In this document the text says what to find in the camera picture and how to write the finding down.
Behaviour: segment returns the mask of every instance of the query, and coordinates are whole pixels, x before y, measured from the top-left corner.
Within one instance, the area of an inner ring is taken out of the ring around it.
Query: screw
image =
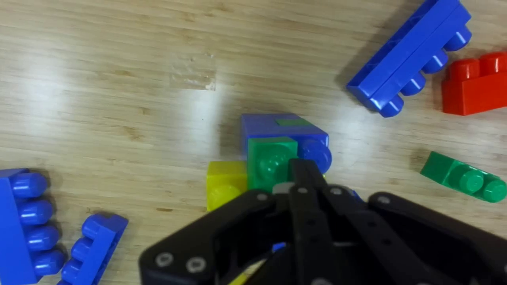
[[[268,199],[268,195],[257,195],[257,199],[258,199],[258,201],[266,201],[266,199]]]
[[[387,196],[379,196],[379,201],[380,201],[382,204],[390,204],[390,203],[391,203],[391,199],[387,198]]]
[[[273,195],[288,195],[290,188],[295,185],[295,182],[282,182],[276,184],[273,187]]]
[[[333,285],[333,283],[328,282],[326,279],[314,279],[312,285]]]
[[[206,260],[201,256],[195,256],[187,261],[187,271],[192,274],[203,272],[204,269],[206,269]]]
[[[157,255],[157,260],[155,260],[158,267],[166,267],[173,261],[174,261],[174,256],[171,253],[168,253],[168,252],[162,252],[160,255]]]
[[[341,188],[331,188],[331,195],[342,195],[344,191]]]

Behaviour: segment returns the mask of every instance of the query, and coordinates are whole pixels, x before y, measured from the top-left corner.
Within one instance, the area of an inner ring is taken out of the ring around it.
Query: red lego brick
[[[455,62],[442,84],[444,112],[469,115],[507,106],[507,52]]]

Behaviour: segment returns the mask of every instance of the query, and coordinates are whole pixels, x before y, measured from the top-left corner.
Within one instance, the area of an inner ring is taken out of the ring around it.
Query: yellow lego brick
[[[230,285],[244,285],[249,280],[249,274],[239,274]]]
[[[206,172],[206,209],[214,210],[247,190],[246,161],[211,161]]]

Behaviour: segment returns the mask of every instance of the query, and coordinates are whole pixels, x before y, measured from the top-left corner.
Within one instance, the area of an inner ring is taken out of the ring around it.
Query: green lego brick
[[[421,174],[483,201],[499,203],[507,196],[507,184],[497,176],[437,152],[429,153]]]
[[[288,180],[288,161],[298,158],[298,142],[292,138],[249,139],[249,188],[271,193]]]

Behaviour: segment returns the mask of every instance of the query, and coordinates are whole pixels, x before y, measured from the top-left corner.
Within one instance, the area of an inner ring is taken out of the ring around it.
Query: wooden table
[[[139,283],[139,253],[204,214],[208,161],[241,157],[244,112],[292,111],[330,131],[330,182],[364,198],[390,190],[507,237],[505,203],[418,174],[439,150],[507,177],[507,109],[442,114],[444,74],[388,120],[344,89],[420,3],[3,0],[0,168],[49,171],[65,247],[90,212],[130,220],[105,285]],[[505,47],[507,1],[464,5],[474,39],[452,57]]]

